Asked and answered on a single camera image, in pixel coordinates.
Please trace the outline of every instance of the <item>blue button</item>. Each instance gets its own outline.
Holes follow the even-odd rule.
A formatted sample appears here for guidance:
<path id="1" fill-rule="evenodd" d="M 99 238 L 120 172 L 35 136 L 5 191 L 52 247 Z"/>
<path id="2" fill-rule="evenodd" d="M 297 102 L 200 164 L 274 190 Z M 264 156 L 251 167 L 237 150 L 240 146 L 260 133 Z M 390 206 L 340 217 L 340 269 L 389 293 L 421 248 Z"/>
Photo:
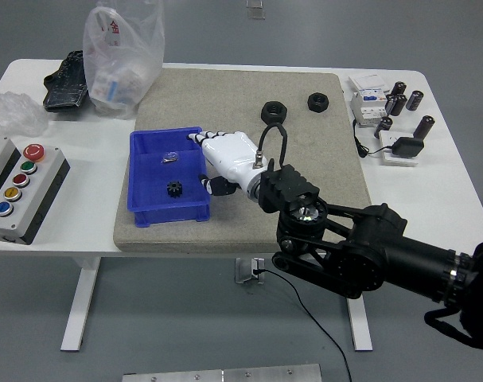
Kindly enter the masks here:
<path id="1" fill-rule="evenodd" d="M 7 201 L 0 203 L 0 216 L 8 216 L 13 212 L 13 206 Z"/>

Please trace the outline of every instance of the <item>green button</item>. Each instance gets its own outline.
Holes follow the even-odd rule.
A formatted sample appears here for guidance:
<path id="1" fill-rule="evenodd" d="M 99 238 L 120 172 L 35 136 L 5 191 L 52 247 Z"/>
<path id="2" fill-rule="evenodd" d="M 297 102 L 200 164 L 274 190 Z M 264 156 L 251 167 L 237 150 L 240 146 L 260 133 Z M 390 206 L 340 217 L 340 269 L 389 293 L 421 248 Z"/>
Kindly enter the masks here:
<path id="1" fill-rule="evenodd" d="M 20 166 L 20 170 L 22 171 L 22 173 L 32 174 L 36 171 L 36 169 L 36 163 L 33 163 L 31 161 L 23 162 Z"/>

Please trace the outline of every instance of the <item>black cable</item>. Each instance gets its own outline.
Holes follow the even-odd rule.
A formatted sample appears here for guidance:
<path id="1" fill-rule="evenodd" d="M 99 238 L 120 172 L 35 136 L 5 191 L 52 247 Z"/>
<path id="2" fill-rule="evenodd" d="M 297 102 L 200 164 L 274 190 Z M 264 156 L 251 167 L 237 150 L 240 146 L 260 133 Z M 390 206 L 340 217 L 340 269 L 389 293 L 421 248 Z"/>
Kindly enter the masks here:
<path id="1" fill-rule="evenodd" d="M 263 144 L 264 144 L 264 139 L 266 138 L 266 134 L 273 127 L 277 127 L 280 131 L 280 135 L 282 136 L 282 149 L 280 150 L 280 160 L 279 160 L 280 168 L 282 168 L 283 159 L 286 157 L 286 150 L 287 150 L 287 131 L 286 129 L 283 128 L 281 123 L 275 122 L 275 123 L 270 123 L 269 125 L 266 126 L 266 128 L 264 129 L 263 133 L 260 136 L 259 147 L 257 148 L 257 150 L 258 151 L 263 150 Z"/>
<path id="2" fill-rule="evenodd" d="M 299 303 L 301 304 L 301 306 L 305 310 L 305 312 L 309 315 L 310 318 L 312 318 L 312 320 L 319 327 L 319 329 L 326 336 L 328 336 L 328 338 L 331 340 L 331 342 L 335 344 L 335 346 L 338 348 L 338 350 L 340 350 L 340 353 L 341 353 L 342 357 L 344 358 L 345 368 L 347 369 L 347 374 L 349 376 L 349 382 L 353 382 L 353 378 L 351 377 L 351 370 L 349 369 L 349 364 L 347 363 L 347 357 L 345 356 L 344 350 L 342 350 L 342 347 L 340 347 L 340 345 L 333 339 L 333 337 L 331 337 L 331 335 L 321 326 L 319 321 L 315 319 L 315 317 L 310 313 L 310 311 L 308 309 L 306 309 L 306 306 L 305 306 L 305 304 L 303 304 L 302 298 L 300 297 L 296 287 L 289 280 L 287 280 L 285 277 L 279 275 L 278 273 L 275 273 L 273 271 L 269 271 L 267 269 L 256 269 L 256 270 L 254 270 L 255 275 L 259 275 L 263 272 L 271 273 L 272 275 L 275 275 L 275 276 L 281 278 L 283 281 L 285 281 L 286 283 L 288 283 L 292 287 L 292 289 L 294 290 L 294 293 L 296 293 L 296 296 L 298 297 Z"/>
<path id="3" fill-rule="evenodd" d="M 384 149 L 391 149 L 391 146 L 385 146 L 385 147 L 381 147 L 380 149 L 371 153 L 370 149 L 366 146 L 363 146 L 361 144 L 360 140 L 356 137 L 356 124 L 357 123 L 358 122 L 356 121 L 356 119 L 354 119 L 353 120 L 354 142 L 356 143 L 356 148 L 358 149 L 358 155 L 360 155 L 360 158 L 365 158 L 367 155 L 370 155 L 370 154 L 379 153 L 381 150 L 384 150 Z"/>

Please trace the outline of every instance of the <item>table leg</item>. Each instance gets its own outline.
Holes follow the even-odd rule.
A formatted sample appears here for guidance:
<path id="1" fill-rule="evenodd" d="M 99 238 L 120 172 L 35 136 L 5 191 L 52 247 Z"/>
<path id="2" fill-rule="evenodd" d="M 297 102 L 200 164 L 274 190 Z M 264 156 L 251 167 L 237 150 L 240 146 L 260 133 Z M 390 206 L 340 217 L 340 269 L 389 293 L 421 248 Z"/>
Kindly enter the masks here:
<path id="1" fill-rule="evenodd" d="M 372 340 L 370 338 L 370 331 L 368 330 L 363 295 L 356 300 L 347 298 L 347 307 L 349 308 L 349 320 L 351 321 L 351 330 L 353 332 L 354 349 L 357 352 L 372 350 Z"/>
<path id="2" fill-rule="evenodd" d="M 63 343 L 60 350 L 64 352 L 78 352 L 82 345 L 85 322 L 88 319 L 89 305 L 98 274 L 100 257 L 74 258 L 82 268 L 79 282 L 76 286 L 75 297 L 69 313 L 68 324 L 64 331 Z"/>

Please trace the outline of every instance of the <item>white table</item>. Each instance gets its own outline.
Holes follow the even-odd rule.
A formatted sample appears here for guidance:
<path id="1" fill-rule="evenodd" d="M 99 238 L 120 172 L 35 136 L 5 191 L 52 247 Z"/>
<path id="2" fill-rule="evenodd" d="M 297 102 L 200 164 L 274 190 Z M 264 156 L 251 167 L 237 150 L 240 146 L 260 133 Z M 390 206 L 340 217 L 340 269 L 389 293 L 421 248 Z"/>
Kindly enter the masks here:
<path id="1" fill-rule="evenodd" d="M 16 60 L 1 79 L 0 92 L 26 93 L 40 103 L 46 94 L 43 78 L 55 72 L 59 64 L 60 60 Z M 476 245 L 483 241 L 483 208 L 427 80 L 421 73 L 206 64 L 166 64 L 166 67 L 331 72 L 339 76 L 348 105 L 353 94 L 348 76 L 355 73 L 376 72 L 390 87 L 397 80 L 402 80 L 407 83 L 408 89 L 421 90 L 425 98 L 419 109 L 415 112 L 404 109 L 392 127 L 394 131 L 411 133 L 423 115 L 435 118 L 436 123 L 425 140 L 426 147 L 419 155 L 420 163 L 413 168 L 394 167 L 384 166 L 379 155 L 361 159 L 372 203 L 388 203 L 401 217 L 408 219 L 405 234 L 412 239 L 465 253 L 473 253 Z M 91 107 L 74 116 L 50 114 L 49 118 L 49 128 L 42 137 L 11 138 L 19 148 L 31 142 L 59 146 L 72 171 L 33 243 L 23 246 L 0 242 L 0 252 L 3 255 L 29 253 L 76 259 L 82 271 L 61 346 L 62 350 L 76 351 L 80 348 L 100 258 L 163 257 L 169 254 L 121 252 L 112 241 L 134 119 L 102 118 L 95 115 Z M 371 150 L 379 148 L 373 131 L 373 127 L 362 127 L 356 132 Z M 353 309 L 364 316 L 362 301 Z M 366 320 L 358 324 L 364 329 Z"/>

